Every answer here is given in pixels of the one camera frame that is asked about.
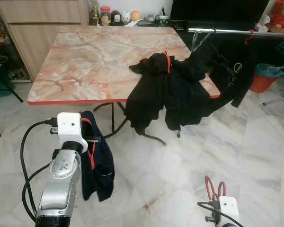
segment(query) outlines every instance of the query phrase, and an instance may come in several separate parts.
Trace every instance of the table top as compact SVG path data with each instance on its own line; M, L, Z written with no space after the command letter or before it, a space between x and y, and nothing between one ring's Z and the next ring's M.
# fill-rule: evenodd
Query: table top
M190 55L169 27L62 26L28 94L31 105L126 102L141 78L129 69L156 52ZM211 79L200 81L220 96Z

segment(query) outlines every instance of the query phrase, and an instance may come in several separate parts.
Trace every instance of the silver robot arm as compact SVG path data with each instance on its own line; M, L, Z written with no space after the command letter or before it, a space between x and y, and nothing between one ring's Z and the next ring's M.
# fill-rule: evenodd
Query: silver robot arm
M49 166L35 227L69 226L80 177L80 155L88 148L81 135L79 113L60 113L57 121L61 150Z

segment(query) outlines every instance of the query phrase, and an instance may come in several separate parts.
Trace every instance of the television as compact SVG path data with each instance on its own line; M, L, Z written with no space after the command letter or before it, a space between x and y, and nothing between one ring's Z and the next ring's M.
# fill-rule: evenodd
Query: television
M269 0L174 0L170 19L210 24L245 24L253 28Z

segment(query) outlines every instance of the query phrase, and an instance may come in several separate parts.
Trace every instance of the black cable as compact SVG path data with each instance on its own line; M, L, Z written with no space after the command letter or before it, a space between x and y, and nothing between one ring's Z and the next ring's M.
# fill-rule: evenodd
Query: black cable
M243 225L241 225L239 222L237 222L237 221L236 221L235 219L233 219L232 217L230 217L230 216L228 216L228 215L226 215L226 214L224 214L224 213L222 213L222 212L219 212L219 211L217 211L217 210L211 209L211 208L209 208L209 207L203 205L203 204L209 205L210 203L208 203L208 202L197 202L197 204L198 204L198 206L200 206L200 207L202 207L202 208L204 208L204 209L210 210L210 211L212 211L212 212L214 212L214 213L216 213L216 214L220 214L220 215L222 215L222 216L228 218L229 220L231 220L231 221L233 221L234 223L236 223L239 227L244 227Z
M27 205L27 201L26 201L26 198L25 198L25 192L26 190L28 189L29 187L29 182L38 174L40 173L42 170L46 169L48 166L50 165L47 164L45 165L44 167L38 169L37 171L35 171L29 178L28 180L25 182L24 186L23 186L23 189L22 189L22 203L23 203L23 206L27 212L27 214L29 215L29 217L33 220L33 222L36 222L36 218L35 216L32 214L32 212L30 211L28 205Z
M36 126L38 125L41 125L41 124L45 124L47 121L42 121L42 122L37 122L35 124L33 124L32 126L30 126L28 128L28 130L25 132L24 136L23 136L23 139L22 139L22 142L21 142L21 147L20 147L20 160L21 160L21 166L22 166L22 171L23 171L23 175L24 175L24 178L25 178L25 182L28 181L28 175L27 175L27 170L26 170L26 167L25 167L25 163L24 163L24 158L23 158L23 152L24 152L24 144L25 144L25 140L27 138L27 135L29 134L29 132ZM28 191L28 197L29 197L29 200L30 200L30 204L32 206L32 209L33 209L33 213L34 213L34 218L35 218L35 215L37 213L37 210L36 210L36 207L35 207L35 203L34 203L34 199L33 199L33 195L32 195L32 190L30 188L30 185L29 185L29 182L27 184L27 191Z

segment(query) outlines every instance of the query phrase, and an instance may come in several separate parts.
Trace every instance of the marble floor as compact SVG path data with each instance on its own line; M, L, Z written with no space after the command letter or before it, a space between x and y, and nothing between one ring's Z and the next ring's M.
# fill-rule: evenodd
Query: marble floor
M24 99L31 84L18 84ZM227 195L235 197L240 222L245 227L284 227L284 101L261 103L284 96L284 78L262 94L248 92L240 107L226 105L199 125L183 127L182 137L169 131L165 113L147 132L160 136L165 147L135 134L129 123L107 140L115 162L115 188L110 199L88 201L78 196L71 220L76 227L209 227L197 206L207 201L204 176L217 186L225 181ZM24 178L19 149L22 136L33 123L62 111L91 110L86 106L29 106L14 96L0 97L0 227L32 227L21 203ZM117 109L116 121L123 114ZM103 134L110 131L110 107L95 114ZM25 159L28 172L51 160L58 138L48 126L39 126L28 136ZM40 200L47 178L43 171L33 180L35 202Z

